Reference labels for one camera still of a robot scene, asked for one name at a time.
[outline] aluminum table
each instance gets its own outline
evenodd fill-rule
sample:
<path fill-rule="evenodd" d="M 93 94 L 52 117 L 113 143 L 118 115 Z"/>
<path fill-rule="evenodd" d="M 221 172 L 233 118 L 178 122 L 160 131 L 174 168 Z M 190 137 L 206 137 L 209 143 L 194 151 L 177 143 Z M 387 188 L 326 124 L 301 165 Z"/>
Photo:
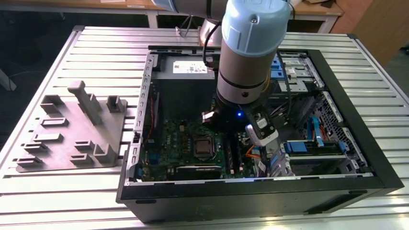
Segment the aluminum table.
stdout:
<path fill-rule="evenodd" d="M 120 154 L 132 139 L 148 45 L 194 46 L 197 31 L 185 38 L 173 29 L 77 26 L 0 153 L 0 227 L 12 229 L 403 229 L 409 226 L 409 99 L 361 42 L 343 34 L 287 33 L 281 48 L 319 49 L 405 188 L 369 198 L 330 214 L 223 219 L 145 226 L 114 202 L 121 166 L 72 171 L 17 173 L 20 147 L 44 113 L 45 94 L 64 100 L 81 79 L 98 98 L 128 100 Z"/>

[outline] wire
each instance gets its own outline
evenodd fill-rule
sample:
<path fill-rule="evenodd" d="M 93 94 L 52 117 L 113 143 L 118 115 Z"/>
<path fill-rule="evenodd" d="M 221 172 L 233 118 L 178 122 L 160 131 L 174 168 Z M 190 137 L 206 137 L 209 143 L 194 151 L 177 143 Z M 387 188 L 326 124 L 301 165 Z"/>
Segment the wire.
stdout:
<path fill-rule="evenodd" d="M 290 3 L 287 3 L 287 4 L 293 8 L 293 20 L 294 20 L 295 19 L 295 9 L 294 9 L 294 6 Z"/>
<path fill-rule="evenodd" d="M 206 49 L 206 45 L 209 43 L 210 37 L 214 33 L 214 31 L 217 30 L 218 26 L 221 25 L 221 22 L 217 22 L 215 26 L 213 27 L 213 29 L 210 30 L 209 34 L 206 35 L 205 41 L 204 41 L 204 54 L 202 54 L 202 58 L 204 58 L 204 65 L 209 67 L 209 62 L 205 59 L 205 49 Z"/>
<path fill-rule="evenodd" d="M 8 77 L 12 78 L 12 77 L 18 76 L 18 75 L 21 75 L 24 73 L 45 73 L 45 71 L 24 71 L 24 72 L 18 72 L 18 73 L 8 76 Z"/>
<path fill-rule="evenodd" d="M 150 129 L 149 129 L 149 133 L 148 133 L 148 136 L 146 136 L 146 140 L 144 141 L 142 145 L 146 144 L 148 139 L 150 138 L 152 130 L 153 130 L 153 99 L 152 99 L 152 96 L 150 96 Z"/>
<path fill-rule="evenodd" d="M 282 63 L 282 58 L 279 52 L 277 52 L 277 58 L 281 64 L 282 74 L 283 74 L 283 81 L 285 81 L 285 87 L 286 87 L 286 95 L 287 95 L 287 109 L 286 109 L 286 117 L 289 117 L 290 109 L 291 109 L 291 92 L 289 89 L 289 82 L 287 82 L 287 75 L 285 72 L 285 64 Z"/>
<path fill-rule="evenodd" d="M 185 32 L 185 35 L 181 35 L 181 28 L 184 27 L 186 21 L 189 20 L 189 23 L 188 23 L 188 27 L 186 27 L 186 32 Z M 180 29 L 178 29 L 178 35 L 181 37 L 186 37 L 188 35 L 188 32 L 189 32 L 189 29 L 190 29 L 190 26 L 192 26 L 192 22 L 193 22 L 193 16 L 190 15 L 189 17 L 186 17 L 186 19 L 184 20 L 184 22 L 181 23 L 181 26 L 180 26 Z"/>
<path fill-rule="evenodd" d="M 258 159 L 259 159 L 259 156 L 250 154 L 253 148 L 254 148 L 254 145 L 249 148 L 247 152 L 245 153 L 245 156 L 246 156 L 246 157 L 253 157 L 253 158 L 258 158 Z"/>
<path fill-rule="evenodd" d="M 267 90 L 269 81 L 270 81 L 270 70 L 269 70 L 269 72 L 267 72 L 266 84 L 263 85 L 263 89 L 262 89 L 261 92 L 263 92 L 265 90 Z"/>

